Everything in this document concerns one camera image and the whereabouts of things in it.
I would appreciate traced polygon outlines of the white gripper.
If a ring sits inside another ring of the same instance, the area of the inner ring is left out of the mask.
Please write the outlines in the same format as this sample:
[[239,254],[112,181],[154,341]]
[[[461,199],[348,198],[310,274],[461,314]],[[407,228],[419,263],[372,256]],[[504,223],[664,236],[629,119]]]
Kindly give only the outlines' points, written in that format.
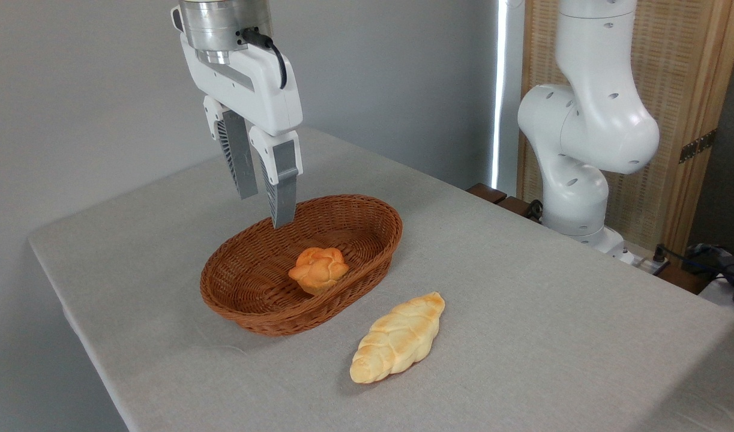
[[[260,156],[272,224],[275,229],[290,224],[297,205],[297,177],[303,172],[300,140],[293,131],[303,116],[290,60],[283,58],[287,82],[281,88],[273,52],[249,46],[230,52],[229,63],[219,65],[198,58],[184,34],[180,42],[192,79],[206,94],[203,106],[211,136],[221,146],[240,199],[259,192],[251,143]],[[244,118],[254,125],[250,142]]]

